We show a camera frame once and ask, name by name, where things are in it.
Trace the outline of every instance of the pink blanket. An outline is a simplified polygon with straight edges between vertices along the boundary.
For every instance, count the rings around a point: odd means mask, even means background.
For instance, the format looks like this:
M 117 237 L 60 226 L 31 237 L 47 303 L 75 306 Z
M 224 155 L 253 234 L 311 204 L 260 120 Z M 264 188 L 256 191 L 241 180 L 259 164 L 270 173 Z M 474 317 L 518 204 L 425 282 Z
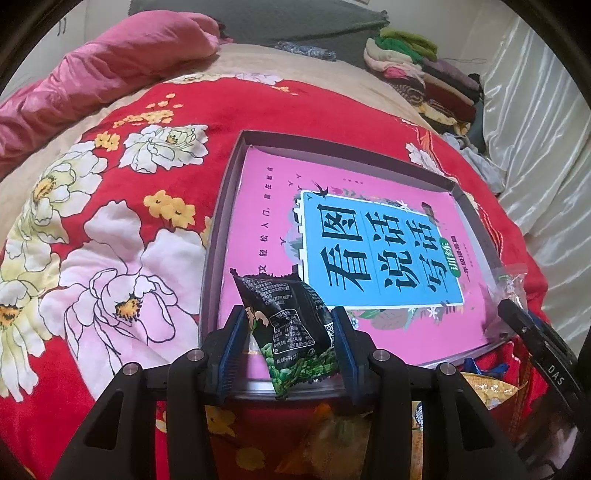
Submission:
M 219 48 L 219 27 L 194 13 L 142 12 L 73 50 L 0 105 L 0 180 L 102 105 L 170 76 Z

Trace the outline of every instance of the pink book cover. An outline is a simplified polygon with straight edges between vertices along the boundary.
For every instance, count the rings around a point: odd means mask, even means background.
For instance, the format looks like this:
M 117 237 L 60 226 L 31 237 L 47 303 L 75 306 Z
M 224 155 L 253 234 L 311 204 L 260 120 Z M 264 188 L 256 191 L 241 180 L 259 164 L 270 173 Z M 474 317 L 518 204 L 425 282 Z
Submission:
M 329 308 L 408 364 L 487 344 L 488 288 L 454 198 L 250 147 L 228 232 L 218 326 L 242 304 L 230 274 L 297 271 Z M 268 378 L 254 339 L 247 376 Z

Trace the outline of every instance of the green garment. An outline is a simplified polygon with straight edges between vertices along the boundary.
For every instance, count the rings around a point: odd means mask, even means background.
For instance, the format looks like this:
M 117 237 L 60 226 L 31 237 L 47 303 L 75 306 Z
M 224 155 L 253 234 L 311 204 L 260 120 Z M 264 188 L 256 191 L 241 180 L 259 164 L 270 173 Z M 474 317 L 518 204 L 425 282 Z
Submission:
M 382 50 L 394 50 L 404 53 L 405 55 L 411 57 L 414 63 L 419 63 L 423 59 L 421 54 L 417 53 L 405 42 L 397 38 L 375 37 L 374 40 L 375 44 Z
M 382 38 L 395 38 L 405 42 L 407 47 L 431 61 L 437 61 L 437 45 L 421 35 L 394 30 L 392 27 L 384 27 L 379 31 Z

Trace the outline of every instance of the stack of folded clothes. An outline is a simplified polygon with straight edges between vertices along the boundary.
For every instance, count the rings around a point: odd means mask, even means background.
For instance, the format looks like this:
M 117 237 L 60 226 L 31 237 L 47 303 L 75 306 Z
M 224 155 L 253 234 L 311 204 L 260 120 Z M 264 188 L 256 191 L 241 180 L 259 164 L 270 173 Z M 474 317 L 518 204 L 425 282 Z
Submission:
M 384 27 L 363 52 L 372 73 L 388 82 L 439 133 L 465 135 L 476 118 L 480 84 L 445 60 L 421 35 Z

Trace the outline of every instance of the gray fabric cover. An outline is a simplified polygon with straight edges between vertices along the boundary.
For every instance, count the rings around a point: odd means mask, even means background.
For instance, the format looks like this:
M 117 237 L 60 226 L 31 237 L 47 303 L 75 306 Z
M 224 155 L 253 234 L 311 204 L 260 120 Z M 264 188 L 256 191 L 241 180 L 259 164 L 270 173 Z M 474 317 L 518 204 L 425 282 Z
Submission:
M 385 11 L 342 0 L 132 0 L 129 6 L 130 15 L 147 10 L 202 13 L 224 23 L 237 43 L 293 41 L 333 50 L 338 60 L 363 69 L 367 38 L 388 25 Z

